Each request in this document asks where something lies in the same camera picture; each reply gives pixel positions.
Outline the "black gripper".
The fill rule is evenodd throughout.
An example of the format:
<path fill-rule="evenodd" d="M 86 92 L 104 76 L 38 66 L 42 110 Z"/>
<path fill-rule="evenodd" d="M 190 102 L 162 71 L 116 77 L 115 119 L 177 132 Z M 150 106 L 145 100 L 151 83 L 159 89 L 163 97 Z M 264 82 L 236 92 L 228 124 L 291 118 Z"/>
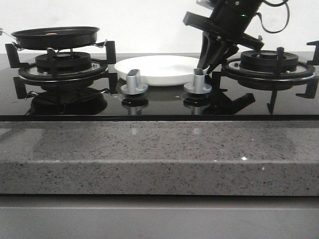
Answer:
<path fill-rule="evenodd" d="M 259 51 L 264 43 L 245 30 L 256 15 L 261 0 L 198 0 L 197 4 L 212 10 L 210 17 L 187 12 L 183 19 L 203 31 L 202 47 L 197 68 L 210 74 L 219 64 L 238 52 L 237 44 Z"/>

